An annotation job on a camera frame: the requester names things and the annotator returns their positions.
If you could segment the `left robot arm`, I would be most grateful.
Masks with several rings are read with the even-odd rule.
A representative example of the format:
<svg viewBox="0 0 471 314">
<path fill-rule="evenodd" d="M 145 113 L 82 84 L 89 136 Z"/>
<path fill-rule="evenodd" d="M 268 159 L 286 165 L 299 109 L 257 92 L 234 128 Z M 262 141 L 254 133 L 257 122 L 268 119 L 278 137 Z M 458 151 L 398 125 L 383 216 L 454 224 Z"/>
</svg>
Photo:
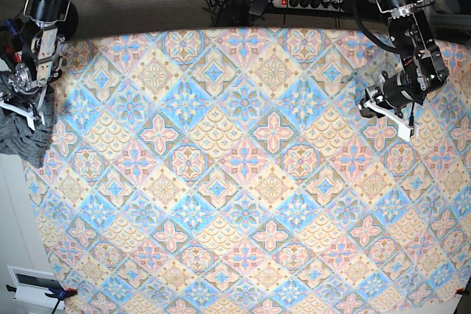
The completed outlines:
<svg viewBox="0 0 471 314">
<path fill-rule="evenodd" d="M 358 8 L 353 7 L 358 28 L 378 47 L 398 55 L 403 68 L 392 76 L 382 71 L 379 81 L 365 89 L 358 110 L 364 118 L 392 120 L 398 137 L 405 141 L 418 134 L 419 124 L 413 115 L 404 118 L 403 108 L 424 104 L 428 94 L 442 88 L 450 75 L 423 11 L 424 1 L 375 0 L 380 14 L 386 16 L 390 45 L 364 26 Z"/>
</svg>

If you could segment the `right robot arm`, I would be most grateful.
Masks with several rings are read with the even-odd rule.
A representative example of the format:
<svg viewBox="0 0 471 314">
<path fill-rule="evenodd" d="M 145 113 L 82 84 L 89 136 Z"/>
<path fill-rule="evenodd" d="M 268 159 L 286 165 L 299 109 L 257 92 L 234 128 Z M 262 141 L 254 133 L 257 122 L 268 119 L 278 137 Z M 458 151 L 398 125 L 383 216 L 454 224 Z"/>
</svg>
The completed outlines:
<svg viewBox="0 0 471 314">
<path fill-rule="evenodd" d="M 1 46 L 1 108 L 34 131 L 46 123 L 46 91 L 63 75 L 60 47 L 77 29 L 78 15 L 71 0 L 26 0 L 23 16 L 1 26 L 10 36 Z"/>
</svg>

